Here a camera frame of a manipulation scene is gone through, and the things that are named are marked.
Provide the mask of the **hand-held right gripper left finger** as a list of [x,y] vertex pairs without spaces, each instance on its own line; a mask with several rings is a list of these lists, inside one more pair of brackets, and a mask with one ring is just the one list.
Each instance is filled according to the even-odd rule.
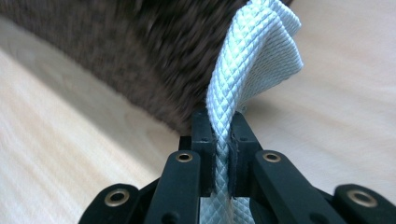
[[209,197],[215,191],[216,141],[208,112],[199,109],[191,116],[191,134],[181,136],[179,150],[192,150],[201,158],[201,196]]

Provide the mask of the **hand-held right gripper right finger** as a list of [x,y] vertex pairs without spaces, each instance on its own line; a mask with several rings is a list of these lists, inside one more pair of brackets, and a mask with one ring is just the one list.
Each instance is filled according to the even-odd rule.
[[236,112],[231,122],[228,190],[232,197],[248,197],[252,185],[255,154],[262,147],[245,117]]

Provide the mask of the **light blue cloth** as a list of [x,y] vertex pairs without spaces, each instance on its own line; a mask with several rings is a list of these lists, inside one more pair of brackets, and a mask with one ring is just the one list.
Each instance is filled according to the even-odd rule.
[[215,191],[201,200],[200,224],[253,223],[249,199],[234,199],[228,187],[231,122],[246,100],[302,69],[292,39],[300,27],[280,0],[248,0],[233,16],[205,99],[216,137]]

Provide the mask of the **brown woven basket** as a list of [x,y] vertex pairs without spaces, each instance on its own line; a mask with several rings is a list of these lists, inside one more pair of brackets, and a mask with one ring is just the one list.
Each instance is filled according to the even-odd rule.
[[0,15],[187,134],[232,18],[247,2],[0,0]]

